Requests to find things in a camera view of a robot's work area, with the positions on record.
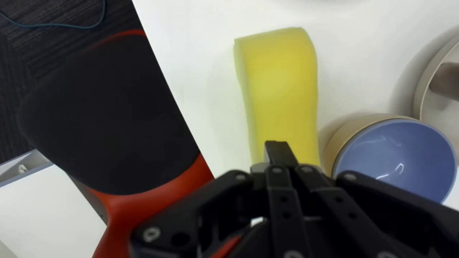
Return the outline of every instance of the screw hole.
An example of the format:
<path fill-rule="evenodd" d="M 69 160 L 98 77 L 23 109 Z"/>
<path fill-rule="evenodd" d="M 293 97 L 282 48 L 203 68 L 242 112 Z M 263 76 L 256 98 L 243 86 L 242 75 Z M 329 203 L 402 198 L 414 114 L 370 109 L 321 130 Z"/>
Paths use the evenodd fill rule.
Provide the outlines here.
<path fill-rule="evenodd" d="M 171 244 L 175 247 L 182 247 L 185 246 L 190 242 L 190 236 L 185 233 L 176 233 L 172 236 Z"/>
<path fill-rule="evenodd" d="M 291 218 L 291 213 L 290 212 L 284 212 L 282 214 L 282 216 L 284 217 L 284 219 L 290 219 Z"/>
<path fill-rule="evenodd" d="M 357 214 L 353 213 L 353 212 L 349 212 L 347 214 L 348 217 L 350 217 L 351 219 L 357 219 Z"/>

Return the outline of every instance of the bowl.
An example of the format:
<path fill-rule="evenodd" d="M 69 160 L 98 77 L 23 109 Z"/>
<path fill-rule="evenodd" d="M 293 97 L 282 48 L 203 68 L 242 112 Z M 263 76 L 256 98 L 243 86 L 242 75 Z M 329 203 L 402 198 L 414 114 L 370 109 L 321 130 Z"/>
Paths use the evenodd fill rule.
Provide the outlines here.
<path fill-rule="evenodd" d="M 413 106 L 414 117 L 429 124 L 451 141 L 459 154 L 459 36 L 433 57 L 422 73 Z"/>
<path fill-rule="evenodd" d="M 413 118 L 359 118 L 341 127 L 325 151 L 336 153 L 326 161 L 331 177 L 353 170 L 435 202 L 444 201 L 456 177 L 456 156 L 448 139 Z"/>

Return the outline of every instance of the beige bowl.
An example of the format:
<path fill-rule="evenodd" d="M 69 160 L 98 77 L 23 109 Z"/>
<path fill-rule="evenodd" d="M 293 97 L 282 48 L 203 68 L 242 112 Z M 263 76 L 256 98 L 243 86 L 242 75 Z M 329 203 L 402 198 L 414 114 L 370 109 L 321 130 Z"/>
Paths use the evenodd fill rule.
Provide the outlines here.
<path fill-rule="evenodd" d="M 341 152 L 341 149 L 350 141 L 356 134 L 358 134 L 363 129 L 382 121 L 391 120 L 391 119 L 410 119 L 416 120 L 414 118 L 409 118 L 405 116 L 400 116 L 396 114 L 371 114 L 355 118 L 350 120 L 341 126 L 338 131 L 332 136 L 327 146 L 325 147 L 324 154 L 324 164 L 325 164 L 325 174 L 329 177 L 333 176 L 333 168 L 335 166 L 335 160 L 338 158 L 338 155 Z"/>

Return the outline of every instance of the blue bowl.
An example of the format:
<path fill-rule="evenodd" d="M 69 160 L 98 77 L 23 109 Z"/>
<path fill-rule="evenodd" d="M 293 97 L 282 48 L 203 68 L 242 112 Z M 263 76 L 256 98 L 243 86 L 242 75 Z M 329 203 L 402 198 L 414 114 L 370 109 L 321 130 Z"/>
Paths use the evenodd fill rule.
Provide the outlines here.
<path fill-rule="evenodd" d="M 443 202 L 456 177 L 456 156 L 447 138 L 422 122 L 392 119 L 356 134 L 341 149 L 334 175 L 353 170 Z"/>

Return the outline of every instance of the blue cable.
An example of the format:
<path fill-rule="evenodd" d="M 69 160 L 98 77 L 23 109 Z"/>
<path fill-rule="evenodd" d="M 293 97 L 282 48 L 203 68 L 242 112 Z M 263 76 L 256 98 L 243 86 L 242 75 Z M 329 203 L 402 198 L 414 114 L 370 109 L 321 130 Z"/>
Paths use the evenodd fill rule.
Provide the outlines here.
<path fill-rule="evenodd" d="M 64 24 L 64 23 L 42 23 L 42 24 L 32 24 L 32 25 L 27 25 L 27 24 L 22 24 L 15 22 L 11 20 L 6 14 L 2 13 L 0 11 L 0 16 L 3 16 L 5 19 L 10 21 L 16 26 L 23 27 L 23 28 L 41 28 L 41 27 L 66 27 L 66 28 L 77 28 L 77 29 L 91 29 L 97 27 L 103 20 L 105 16 L 105 5 L 106 5 L 106 0 L 102 0 L 102 13 L 101 13 L 101 18 L 99 19 L 98 22 L 94 23 L 93 25 L 90 26 L 77 26 L 77 25 L 71 25 L 71 24 Z"/>

